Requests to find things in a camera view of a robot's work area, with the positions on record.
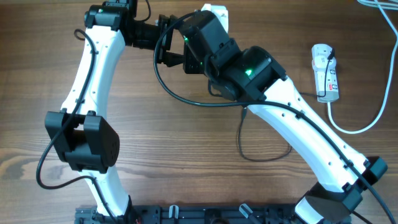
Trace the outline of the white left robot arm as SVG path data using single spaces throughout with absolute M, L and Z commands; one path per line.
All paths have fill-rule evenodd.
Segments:
M 182 62 L 170 51 L 175 16 L 159 16 L 156 25 L 136 19 L 135 1 L 106 1 L 85 13 L 85 28 L 74 34 L 85 48 L 72 88 L 58 112 L 48 112 L 45 128 L 49 148 L 85 179 L 97 208 L 98 222 L 135 220 L 131 198 L 116 169 L 120 140 L 106 120 L 108 96 L 116 65 L 127 46 L 152 50 L 160 45 L 160 61 L 168 66 Z

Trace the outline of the blue screen smartphone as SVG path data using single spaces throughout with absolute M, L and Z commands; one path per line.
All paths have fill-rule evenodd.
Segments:
M 224 30 L 226 32 L 229 31 L 229 12 L 226 6 L 206 3 L 201 8 L 201 11 L 211 11 L 221 22 L 221 25 L 223 26 Z

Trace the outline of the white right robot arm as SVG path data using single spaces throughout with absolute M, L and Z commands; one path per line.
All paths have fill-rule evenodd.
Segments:
M 302 98 L 269 52 L 241 50 L 211 11 L 185 16 L 179 26 L 200 72 L 226 106 L 244 106 L 271 125 L 304 159 L 317 183 L 294 208 L 304 223 L 338 222 L 351 215 L 365 190 L 386 172 L 380 157 L 366 157 L 342 140 Z

